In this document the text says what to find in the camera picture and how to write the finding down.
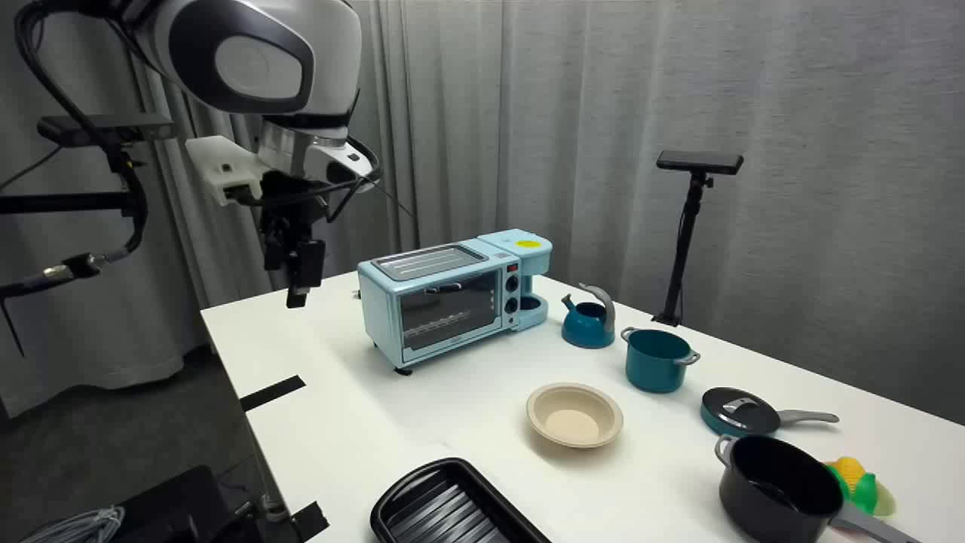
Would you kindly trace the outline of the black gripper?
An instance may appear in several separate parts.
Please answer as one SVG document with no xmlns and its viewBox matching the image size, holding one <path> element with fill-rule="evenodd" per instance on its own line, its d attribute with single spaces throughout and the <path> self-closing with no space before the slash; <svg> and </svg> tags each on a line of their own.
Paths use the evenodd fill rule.
<svg viewBox="0 0 965 543">
<path fill-rule="evenodd" d="M 310 197 L 310 183 L 269 172 L 263 177 L 260 234 L 267 251 L 267 269 L 283 273 L 289 285 L 320 285 L 325 241 L 313 237 L 313 223 L 324 218 L 324 205 Z M 310 287 L 286 290 L 286 308 L 301 308 Z"/>
</svg>

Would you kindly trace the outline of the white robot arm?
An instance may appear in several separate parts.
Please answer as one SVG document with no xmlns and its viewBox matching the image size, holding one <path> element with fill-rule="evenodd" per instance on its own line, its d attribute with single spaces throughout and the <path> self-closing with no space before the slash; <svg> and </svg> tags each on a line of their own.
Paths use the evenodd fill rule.
<svg viewBox="0 0 965 543">
<path fill-rule="evenodd" d="M 257 148 L 227 135 L 184 142 L 219 205 L 260 218 L 263 266 L 286 306 L 324 285 L 316 223 L 378 180 L 350 135 L 360 103 L 361 18 L 350 0 L 113 0 L 120 34 L 152 70 L 227 115 L 254 115 Z"/>
</svg>

